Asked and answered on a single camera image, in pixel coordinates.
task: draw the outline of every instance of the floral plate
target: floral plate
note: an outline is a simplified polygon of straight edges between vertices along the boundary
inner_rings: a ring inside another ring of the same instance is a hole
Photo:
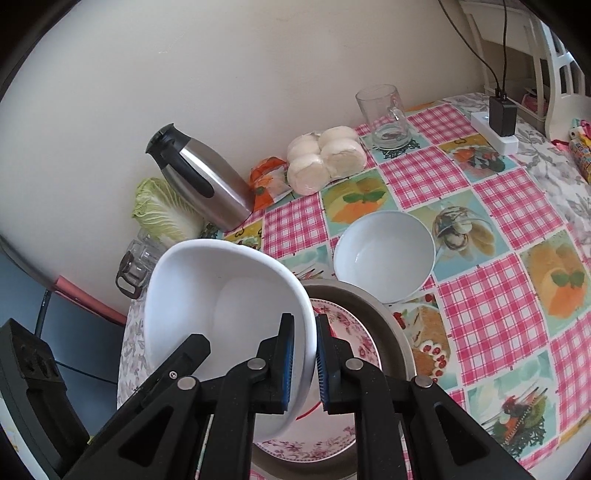
[[[382,367],[378,349],[363,324],[344,308],[326,300],[311,299],[317,314],[325,313],[333,336],[347,340],[353,354]],[[318,372],[300,415],[280,437],[257,443],[265,452],[288,462],[319,462],[326,460],[355,443],[353,414],[329,416],[320,402]]]

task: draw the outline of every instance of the glass mug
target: glass mug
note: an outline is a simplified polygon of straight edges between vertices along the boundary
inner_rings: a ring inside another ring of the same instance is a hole
[[[143,228],[139,231],[138,240],[132,240],[127,247],[115,277],[115,284],[119,291],[133,300],[140,297],[156,263],[166,250]]]
[[[358,91],[355,98],[376,147],[396,150],[410,143],[410,124],[394,85],[366,87]]]

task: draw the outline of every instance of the metal pot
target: metal pot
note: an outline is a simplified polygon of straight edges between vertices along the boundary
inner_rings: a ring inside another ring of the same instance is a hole
[[[375,297],[361,288],[336,280],[304,280],[302,285],[311,299],[336,303],[363,323],[378,348],[385,374],[405,380],[417,374],[413,353],[404,332],[388,309]],[[280,460],[253,445],[252,464],[268,480],[342,480],[355,475],[357,451],[348,448],[320,462],[296,463]]]

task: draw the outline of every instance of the table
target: table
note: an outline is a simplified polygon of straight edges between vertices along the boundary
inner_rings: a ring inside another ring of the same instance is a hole
[[[418,373],[531,469],[590,416],[591,220],[564,207],[576,210],[569,195],[585,189],[568,159],[522,121],[519,153],[498,155],[467,120],[484,109],[486,98],[469,94],[411,112],[413,140],[395,153],[372,148],[362,125],[363,172],[319,194],[290,195],[233,232],[206,233],[260,249],[300,279],[334,278],[336,242],[364,214],[403,210],[429,230],[462,218],[461,232],[438,240],[444,254],[421,291],[387,307]],[[371,201],[343,201],[372,192]],[[129,310],[118,406],[151,372],[143,308],[144,296]]]

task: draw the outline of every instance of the white wall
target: white wall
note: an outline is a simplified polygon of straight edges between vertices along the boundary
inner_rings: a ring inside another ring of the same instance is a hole
[[[394,83],[410,106],[479,90],[476,62],[436,0],[82,0],[0,103],[0,233],[124,312],[113,279],[159,127],[245,175],[298,134],[360,123],[361,87]]]

